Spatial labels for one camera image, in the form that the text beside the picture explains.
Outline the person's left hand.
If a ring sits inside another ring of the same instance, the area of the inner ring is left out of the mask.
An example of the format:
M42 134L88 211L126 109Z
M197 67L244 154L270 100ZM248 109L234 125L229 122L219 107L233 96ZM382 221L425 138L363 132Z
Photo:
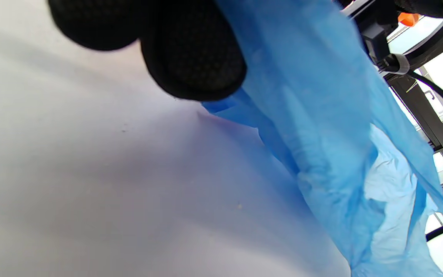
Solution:
M150 76L169 95L223 100L245 80L234 32L214 0L49 0L57 28L96 51L139 42Z

